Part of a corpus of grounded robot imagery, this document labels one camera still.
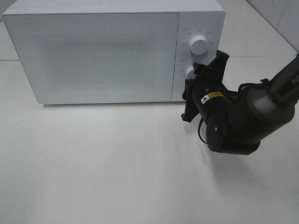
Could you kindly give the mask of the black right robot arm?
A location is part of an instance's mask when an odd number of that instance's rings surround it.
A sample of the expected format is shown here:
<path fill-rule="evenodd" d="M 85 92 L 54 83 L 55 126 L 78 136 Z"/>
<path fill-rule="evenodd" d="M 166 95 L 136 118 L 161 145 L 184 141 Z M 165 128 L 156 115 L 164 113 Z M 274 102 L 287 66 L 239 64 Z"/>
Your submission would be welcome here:
<path fill-rule="evenodd" d="M 299 100 L 299 60 L 293 59 L 272 79 L 244 83 L 236 91 L 223 84 L 228 54 L 217 51 L 208 65 L 193 64 L 185 80 L 182 120 L 200 115 L 206 125 L 202 141 L 217 153 L 249 155 L 261 140 L 289 123 Z"/>

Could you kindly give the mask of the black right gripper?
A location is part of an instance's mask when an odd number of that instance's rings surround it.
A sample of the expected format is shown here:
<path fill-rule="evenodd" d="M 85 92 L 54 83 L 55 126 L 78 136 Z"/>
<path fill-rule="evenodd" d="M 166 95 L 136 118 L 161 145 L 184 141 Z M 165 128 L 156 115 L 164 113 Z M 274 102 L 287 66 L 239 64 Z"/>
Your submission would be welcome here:
<path fill-rule="evenodd" d="M 183 121 L 190 123 L 200 114 L 206 123 L 216 120 L 227 122 L 231 101 L 222 81 L 228 59 L 226 52 L 217 50 L 216 57 L 208 65 L 193 63 L 194 78 L 185 81 Z"/>

